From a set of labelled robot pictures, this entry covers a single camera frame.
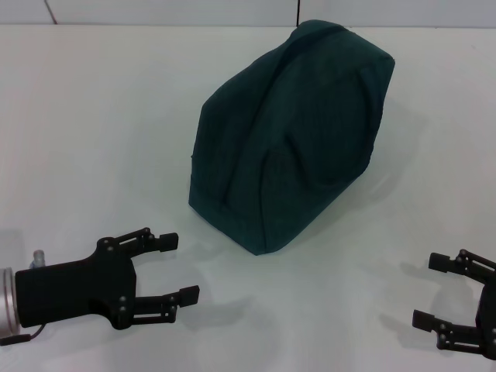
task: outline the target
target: white table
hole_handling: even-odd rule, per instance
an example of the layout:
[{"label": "white table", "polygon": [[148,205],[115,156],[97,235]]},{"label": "white table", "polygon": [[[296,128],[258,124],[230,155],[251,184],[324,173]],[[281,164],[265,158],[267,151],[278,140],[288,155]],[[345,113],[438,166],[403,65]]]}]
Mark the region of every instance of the white table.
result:
[{"label": "white table", "polygon": [[0,262],[91,254],[149,226],[138,295],[198,284],[173,325],[97,315],[0,350],[9,371],[496,371],[439,352],[414,308],[472,325],[481,286],[431,252],[496,260],[496,30],[353,29],[397,65],[365,174],[280,252],[255,257],[188,206],[202,103],[289,28],[0,27]]}]

